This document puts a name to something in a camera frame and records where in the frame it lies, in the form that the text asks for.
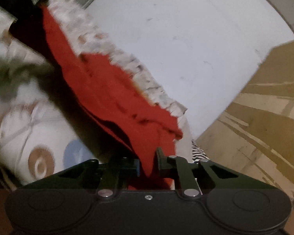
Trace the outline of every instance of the fabric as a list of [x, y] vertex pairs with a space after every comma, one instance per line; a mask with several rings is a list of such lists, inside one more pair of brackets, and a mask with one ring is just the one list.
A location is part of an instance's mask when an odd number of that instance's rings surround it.
[[52, 72], [53, 67], [41, 55], [8, 34], [14, 18], [0, 8], [0, 89], [16, 88], [31, 75]]
[[[48, 9], [77, 56], [81, 53], [109, 54], [111, 63], [131, 75], [135, 86], [149, 102], [158, 104], [178, 118], [178, 126], [183, 131], [183, 137], [191, 139], [189, 125], [184, 115], [187, 109], [168, 96], [146, 66], [134, 55], [118, 49], [108, 34], [100, 30], [87, 11], [74, 0], [49, 0]], [[54, 59], [48, 45], [43, 41], [44, 30], [42, 16], [39, 13], [33, 11], [29, 18], [19, 19], [16, 24], [11, 25], [10, 31], [14, 37], [43, 54], [49, 61]], [[192, 162], [191, 140], [183, 140], [183, 144], [176, 142], [175, 148], [177, 155]]]
[[[136, 91], [129, 75], [110, 64], [108, 55], [76, 57], [48, 9], [42, 10], [49, 48], [80, 104], [107, 133], [133, 150], [145, 174], [156, 179], [152, 173], [156, 148], [161, 147], [167, 156], [174, 155], [173, 140], [182, 138], [177, 118], [159, 106], [151, 106]], [[126, 134], [130, 145], [113, 130], [114, 125]]]
[[193, 162], [194, 163], [198, 163], [200, 160], [202, 159], [209, 159], [207, 157], [207, 155], [205, 154], [205, 152], [196, 145], [196, 143], [192, 140], [191, 142], [192, 146], [193, 146]]
[[[92, 140], [96, 142], [96, 136], [101, 135], [92, 132], [95, 135]], [[0, 114], [0, 164], [21, 184], [91, 158], [107, 162], [112, 154], [108, 148], [89, 150], [60, 109], [43, 97], [33, 81], [21, 85], [16, 99]]]

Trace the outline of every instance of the pillow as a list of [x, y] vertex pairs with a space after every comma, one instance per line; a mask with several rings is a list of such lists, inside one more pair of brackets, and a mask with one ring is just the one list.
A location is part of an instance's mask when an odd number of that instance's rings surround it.
[[112, 154], [100, 147], [90, 151], [34, 80], [21, 85], [0, 114], [0, 163], [22, 184], [91, 158], [107, 162]]
[[14, 18], [0, 8], [0, 98], [11, 99], [22, 82], [31, 76], [51, 73], [44, 57], [8, 34]]

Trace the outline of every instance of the patterned pillowcase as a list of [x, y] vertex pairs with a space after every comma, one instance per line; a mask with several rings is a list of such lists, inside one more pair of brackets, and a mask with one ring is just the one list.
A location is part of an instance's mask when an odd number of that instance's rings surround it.
[[[37, 85], [22, 85], [39, 91]], [[7, 167], [22, 184], [47, 177], [91, 158], [106, 162], [112, 152], [90, 151], [79, 139], [62, 112], [49, 100], [18, 101], [0, 114], [0, 164]]]

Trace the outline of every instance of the white wall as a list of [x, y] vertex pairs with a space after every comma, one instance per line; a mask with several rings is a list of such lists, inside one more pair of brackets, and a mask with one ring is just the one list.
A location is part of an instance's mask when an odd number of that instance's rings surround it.
[[188, 108], [193, 137], [219, 116], [276, 45], [294, 34], [266, 0], [96, 0], [88, 8]]

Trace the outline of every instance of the blue circle pattern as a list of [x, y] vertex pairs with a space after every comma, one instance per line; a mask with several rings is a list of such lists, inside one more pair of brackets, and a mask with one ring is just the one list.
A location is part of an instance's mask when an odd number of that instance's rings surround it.
[[95, 158], [81, 140], [72, 140], [65, 148], [63, 155], [64, 169]]

